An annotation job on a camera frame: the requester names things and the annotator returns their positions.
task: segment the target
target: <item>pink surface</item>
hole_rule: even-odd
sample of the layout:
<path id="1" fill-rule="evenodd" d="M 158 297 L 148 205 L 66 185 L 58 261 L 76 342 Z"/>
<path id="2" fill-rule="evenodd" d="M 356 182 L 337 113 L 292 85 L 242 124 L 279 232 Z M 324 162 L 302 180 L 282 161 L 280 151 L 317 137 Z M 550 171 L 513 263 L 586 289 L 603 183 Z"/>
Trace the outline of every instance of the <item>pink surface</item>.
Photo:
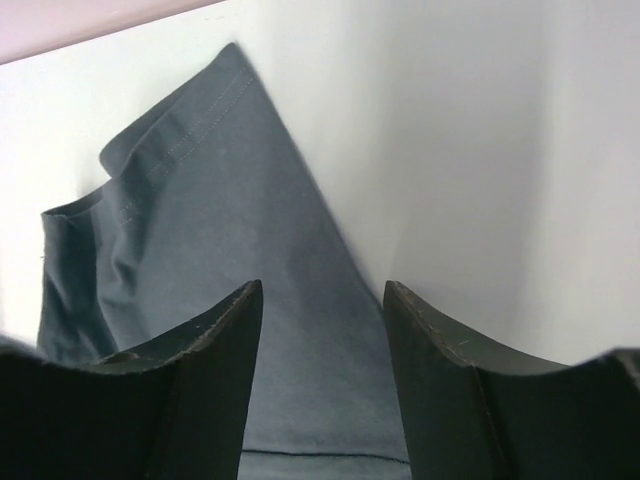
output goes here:
<path id="1" fill-rule="evenodd" d="M 0 64 L 221 0 L 0 0 Z"/>

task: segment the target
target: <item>gray cloth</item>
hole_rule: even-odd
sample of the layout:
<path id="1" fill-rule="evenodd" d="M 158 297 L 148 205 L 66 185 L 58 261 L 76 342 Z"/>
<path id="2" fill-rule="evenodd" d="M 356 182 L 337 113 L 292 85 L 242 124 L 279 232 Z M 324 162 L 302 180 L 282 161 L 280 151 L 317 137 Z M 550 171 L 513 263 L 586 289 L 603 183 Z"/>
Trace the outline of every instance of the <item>gray cloth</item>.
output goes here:
<path id="1" fill-rule="evenodd" d="M 118 135 L 101 162 L 111 180 L 43 214 L 41 348 L 95 360 L 259 278 L 239 478 L 410 478 L 380 306 L 238 47 Z"/>

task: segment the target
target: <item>folded cloth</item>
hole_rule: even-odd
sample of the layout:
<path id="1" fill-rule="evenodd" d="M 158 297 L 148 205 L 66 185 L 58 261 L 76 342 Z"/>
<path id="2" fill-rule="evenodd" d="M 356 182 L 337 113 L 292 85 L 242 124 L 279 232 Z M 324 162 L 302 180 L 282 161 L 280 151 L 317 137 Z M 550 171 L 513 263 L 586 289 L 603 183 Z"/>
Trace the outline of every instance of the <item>folded cloth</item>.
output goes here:
<path id="1" fill-rule="evenodd" d="M 101 163 L 111 180 L 43 214 L 40 348 L 99 359 L 260 278 L 239 478 L 408 479 L 381 308 L 239 48 L 118 135 Z"/>

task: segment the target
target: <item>white table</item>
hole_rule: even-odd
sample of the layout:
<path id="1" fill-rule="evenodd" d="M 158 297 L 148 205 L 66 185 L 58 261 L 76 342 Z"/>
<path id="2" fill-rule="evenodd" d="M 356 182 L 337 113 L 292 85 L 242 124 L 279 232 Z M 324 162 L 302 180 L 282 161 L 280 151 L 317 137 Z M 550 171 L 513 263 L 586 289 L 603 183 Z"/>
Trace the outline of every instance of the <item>white table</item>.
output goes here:
<path id="1" fill-rule="evenodd" d="M 237 40 L 366 278 L 515 348 L 640 345 L 640 4 L 229 0 L 0 67 L 0 318 L 33 342 L 39 214 Z"/>

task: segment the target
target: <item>cloth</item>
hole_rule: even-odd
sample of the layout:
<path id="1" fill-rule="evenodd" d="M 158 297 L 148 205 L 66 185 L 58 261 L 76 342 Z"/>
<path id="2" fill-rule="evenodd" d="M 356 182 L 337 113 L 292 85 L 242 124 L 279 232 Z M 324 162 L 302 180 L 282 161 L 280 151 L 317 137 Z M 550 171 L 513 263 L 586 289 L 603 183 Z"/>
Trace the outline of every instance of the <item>cloth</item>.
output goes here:
<path id="1" fill-rule="evenodd" d="M 40 348 L 97 360 L 259 278 L 239 478 L 410 478 L 381 307 L 240 49 L 225 47 L 100 160 L 105 185 L 43 214 Z"/>

